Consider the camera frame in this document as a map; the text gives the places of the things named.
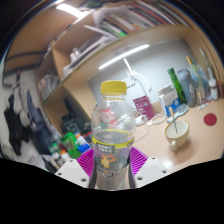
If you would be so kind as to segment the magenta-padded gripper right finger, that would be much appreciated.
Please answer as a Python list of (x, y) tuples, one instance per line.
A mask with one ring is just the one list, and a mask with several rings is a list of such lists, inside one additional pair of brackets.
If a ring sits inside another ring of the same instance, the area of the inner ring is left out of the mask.
[(140, 188), (157, 181), (170, 172), (155, 156), (148, 157), (137, 148), (132, 148), (129, 156), (129, 186)]

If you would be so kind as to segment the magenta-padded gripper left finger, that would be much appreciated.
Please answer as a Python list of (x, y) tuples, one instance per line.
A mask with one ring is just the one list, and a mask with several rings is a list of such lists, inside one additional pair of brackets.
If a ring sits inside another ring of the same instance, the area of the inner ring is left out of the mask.
[(69, 159), (55, 173), (65, 180), (68, 180), (84, 188), (95, 187), (95, 161), (92, 149), (84, 152), (77, 159)]

